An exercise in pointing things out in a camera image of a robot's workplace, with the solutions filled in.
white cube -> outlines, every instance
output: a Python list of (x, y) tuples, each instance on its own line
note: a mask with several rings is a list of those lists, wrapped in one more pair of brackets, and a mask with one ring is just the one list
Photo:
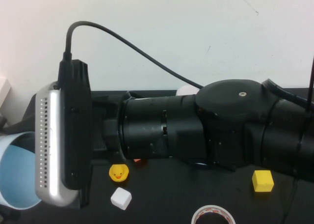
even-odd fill
[(130, 192), (122, 189), (117, 188), (116, 191), (111, 196), (111, 203), (114, 206), (117, 206), (118, 208), (121, 208), (122, 210), (126, 210), (127, 206), (131, 202), (132, 195)]
[(197, 94), (198, 91), (199, 89), (192, 85), (184, 85), (177, 90), (176, 95), (193, 95)]

cable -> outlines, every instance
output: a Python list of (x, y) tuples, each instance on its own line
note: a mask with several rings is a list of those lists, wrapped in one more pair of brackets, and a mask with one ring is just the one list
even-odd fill
[(294, 197), (295, 197), (298, 185), (299, 185), (299, 179), (294, 178), (292, 190), (291, 190), (289, 198), (288, 198), (287, 207), (285, 209), (285, 212), (284, 212), (283, 218), (281, 219), (280, 224), (285, 224), (285, 222), (286, 222), (286, 219), (287, 219), (288, 213), (290, 211), (291, 205), (293, 203), (293, 200), (294, 200)]
[(269, 90), (274, 95), (277, 95), (284, 100), (288, 100), (288, 101), (290, 101), (290, 102), (292, 102), (292, 103), (294, 103), (300, 107), (303, 107), (305, 109), (306, 108), (309, 108), (309, 109), (314, 108), (312, 98), (309, 97), (308, 99), (305, 99), (301, 96), (292, 94), (291, 92), (286, 91), (285, 89), (283, 89), (280, 86), (278, 86), (277, 84), (275, 84), (271, 79), (267, 79), (266, 81), (264, 81), (262, 83), (262, 86), (265, 87), (267, 90)]
[(313, 64), (312, 64), (311, 78), (310, 78), (310, 85), (309, 85), (308, 103), (307, 103), (307, 108), (306, 108), (307, 112), (311, 110), (313, 87), (314, 87), (314, 59), (313, 59)]
[(120, 35), (116, 34), (115, 32), (99, 25), (96, 23), (92, 23), (92, 22), (88, 22), (88, 21), (79, 21), (79, 22), (75, 22), (73, 23), (67, 32), (67, 37), (66, 37), (66, 45), (65, 45), (65, 52), (63, 54), (63, 59), (65, 61), (70, 61), (71, 60), (71, 43), (72, 43), (72, 34), (74, 29), (76, 29), (79, 26), (89, 26), (89, 27), (94, 27), (97, 29), (100, 29), (104, 32), (107, 32), (108, 34), (110, 34), (111, 36), (117, 38), (119, 41), (122, 41), (124, 44), (126, 44), (127, 46), (131, 47), (133, 50), (135, 50), (136, 52), (138, 52), (139, 54), (141, 54), (142, 56), (144, 56), (145, 58), (147, 58), (148, 60), (150, 60), (151, 62), (153, 62), (154, 64), (156, 64), (158, 67), (160, 67), (161, 69), (163, 69), (164, 71), (170, 73), (172, 76), (196, 87), (196, 88), (203, 88), (202, 85), (199, 85), (179, 74), (177, 74), (176, 72), (172, 71), (171, 69), (167, 68), (165, 65), (161, 64), (160, 62), (158, 62), (157, 60), (155, 60), (154, 58), (152, 58), (151, 56), (149, 56), (148, 54), (146, 54), (145, 52), (143, 52), (142, 50), (140, 50), (139, 48), (137, 48), (135, 45), (133, 45), (131, 42), (127, 41), (126, 39), (124, 39), (123, 37), (121, 37)]

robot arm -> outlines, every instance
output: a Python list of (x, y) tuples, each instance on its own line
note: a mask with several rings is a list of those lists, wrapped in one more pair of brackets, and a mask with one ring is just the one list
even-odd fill
[[(92, 99), (87, 64), (71, 60), (72, 33), (81, 25), (108, 32), (200, 91)], [(231, 171), (256, 164), (314, 181), (312, 92), (309, 96), (305, 100), (284, 92), (270, 80), (226, 80), (202, 87), (107, 28), (75, 23), (67, 34), (58, 81), (36, 96), (36, 193), (57, 206), (78, 197), (87, 203), (95, 161), (134, 158), (175, 157)]]

white wall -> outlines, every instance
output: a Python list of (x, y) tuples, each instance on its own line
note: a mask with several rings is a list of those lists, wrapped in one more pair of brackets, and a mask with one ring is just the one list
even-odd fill
[[(111, 28), (200, 84), (271, 78), (307, 86), (313, 1), (0, 0), (0, 72), (12, 85), (1, 111), (11, 122), (20, 120), (31, 96), (56, 80), (66, 30), (78, 20)], [(93, 90), (184, 85), (95, 29), (75, 31), (72, 53), (89, 64)]]

black cylinder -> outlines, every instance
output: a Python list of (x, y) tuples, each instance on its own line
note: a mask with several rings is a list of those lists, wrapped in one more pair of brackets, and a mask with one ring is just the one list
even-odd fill
[(194, 95), (128, 100), (122, 126), (127, 158), (206, 158)]
[(314, 181), (314, 125), (304, 108), (286, 100), (275, 106), (262, 139), (262, 166)]

